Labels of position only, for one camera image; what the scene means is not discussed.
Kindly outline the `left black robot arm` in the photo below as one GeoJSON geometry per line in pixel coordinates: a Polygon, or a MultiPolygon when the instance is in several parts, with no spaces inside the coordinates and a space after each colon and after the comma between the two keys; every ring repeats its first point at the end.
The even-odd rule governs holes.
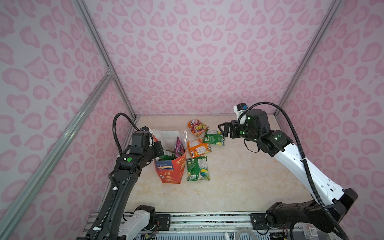
{"type": "Polygon", "coordinates": [[[111,187],[92,227],[78,240],[117,240],[124,208],[141,172],[148,162],[164,154],[161,142],[153,145],[130,146],[121,153],[109,173],[111,187]]]}

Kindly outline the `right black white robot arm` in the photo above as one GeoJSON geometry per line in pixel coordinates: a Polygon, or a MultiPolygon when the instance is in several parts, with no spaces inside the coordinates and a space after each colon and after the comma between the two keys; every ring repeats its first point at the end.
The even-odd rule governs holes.
{"type": "Polygon", "coordinates": [[[284,132],[271,130],[270,125],[262,129],[239,126],[237,121],[220,124],[224,137],[243,138],[254,142],[259,150],[283,164],[308,189],[312,200],[303,203],[285,204],[276,202],[268,210],[272,225],[308,223],[325,233],[334,232],[347,239],[340,221],[358,198],[353,189],[344,189],[307,158],[302,157],[300,149],[284,132]]]}

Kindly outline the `purple snack packet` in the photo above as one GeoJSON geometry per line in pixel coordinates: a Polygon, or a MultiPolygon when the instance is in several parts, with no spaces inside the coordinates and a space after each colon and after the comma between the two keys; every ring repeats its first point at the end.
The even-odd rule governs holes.
{"type": "Polygon", "coordinates": [[[179,137],[177,137],[174,153],[176,158],[182,157],[185,153],[184,145],[179,137]]]}

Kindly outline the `red white paper bag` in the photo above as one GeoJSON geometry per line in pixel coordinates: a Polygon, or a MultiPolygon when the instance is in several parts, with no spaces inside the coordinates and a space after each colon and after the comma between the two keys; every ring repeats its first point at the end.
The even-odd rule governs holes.
{"type": "Polygon", "coordinates": [[[164,184],[180,184],[186,166],[186,131],[151,130],[155,142],[160,142],[164,153],[155,158],[155,170],[164,184]]]}

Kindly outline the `small green snack packet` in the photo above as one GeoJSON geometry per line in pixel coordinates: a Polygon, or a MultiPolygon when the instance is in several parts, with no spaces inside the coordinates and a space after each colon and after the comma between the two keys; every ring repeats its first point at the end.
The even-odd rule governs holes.
{"type": "Polygon", "coordinates": [[[210,145],[225,145],[225,137],[221,131],[216,130],[206,130],[205,136],[203,137],[203,143],[210,145]]]}

